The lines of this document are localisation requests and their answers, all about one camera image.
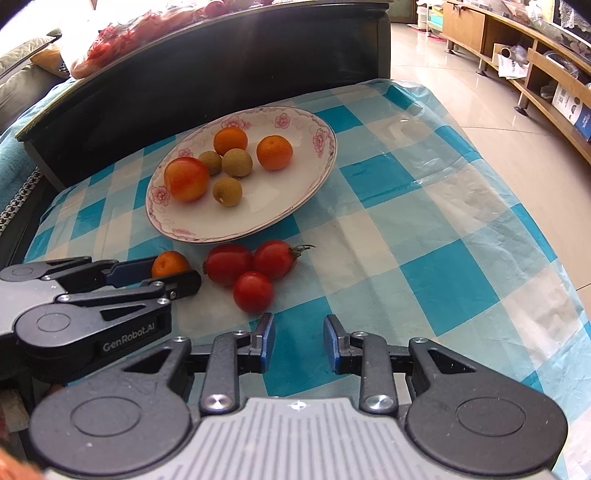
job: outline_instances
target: tablecloth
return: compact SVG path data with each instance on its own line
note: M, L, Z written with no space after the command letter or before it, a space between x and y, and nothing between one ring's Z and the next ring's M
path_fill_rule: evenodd
M239 241L251 249L272 238L317 247L275 285L271 369L241 377L241 394L356 397L359 378L335 376L324 352L322 321L332 312L348 331L394 345L428 337L543 391L570 425L555 473L589 477L591 326L544 235L439 101L417 84L373 80L278 103L328 122L338 156L310 201ZM144 210L150 175L186 134L60 194L27 261L128 260L176 249L201 265L210 247L159 235ZM255 323L230 291L207 280L174 308L174 333L197 343Z

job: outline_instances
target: cardboard box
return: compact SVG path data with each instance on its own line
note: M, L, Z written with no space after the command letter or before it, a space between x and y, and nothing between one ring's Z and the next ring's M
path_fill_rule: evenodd
M580 98L571 95L562 85L558 85L552 105L575 126L588 142L591 140L591 108Z

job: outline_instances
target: table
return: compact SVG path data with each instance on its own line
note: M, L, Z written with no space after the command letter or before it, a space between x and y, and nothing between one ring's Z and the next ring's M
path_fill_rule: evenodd
M425 87L372 80L280 102L334 129L337 166L293 215L239 241L313 244L276 286L271 369L241 377L242 395L351 395L359 378L330 372L322 321L388 343L432 338L554 398L570 434L555 468L591 473L591 326L562 264L507 185ZM176 249L195 267L210 247L173 242L144 209L150 175L179 134L129 155L58 196L27 261L127 260ZM249 330L231 292L205 280L175 302L174 335L209 343ZM190 401L195 402L201 379Z

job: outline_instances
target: wooden tv cabinet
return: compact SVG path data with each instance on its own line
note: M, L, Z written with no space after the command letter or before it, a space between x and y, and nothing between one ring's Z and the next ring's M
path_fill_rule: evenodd
M527 115L525 109L533 103L591 163L591 144L550 102L540 96L540 89L551 79L556 79L570 93L591 106L591 90L543 54L554 50L587 74L591 74L589 63L537 30L457 0L446 0L443 4L443 36L447 39L448 53L453 54L454 46L457 44L476 55L480 59L478 73L484 76L489 66L497 69L493 65L495 43L504 45L528 43L530 61L528 76L520 80L507 80L521 92L515 109L522 115Z

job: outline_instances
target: white plate with pink flowers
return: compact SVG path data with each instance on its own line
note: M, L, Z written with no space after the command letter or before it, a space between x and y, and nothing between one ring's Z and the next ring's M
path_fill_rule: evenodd
M198 200L183 203L164 185L164 169L178 157L197 158L213 150L213 137L222 128L239 127L248 136L252 173L242 179L242 200L234 207L220 205L212 184L226 176L211 177L208 191ZM256 146L268 135L281 135L293 147L293 157L282 170L267 171L256 159ZM336 137L331 127L313 113L288 106L264 106L215 120L179 142L164 157L148 184L148 219L163 235L197 244L226 242L258 232L293 213L326 181L336 158Z

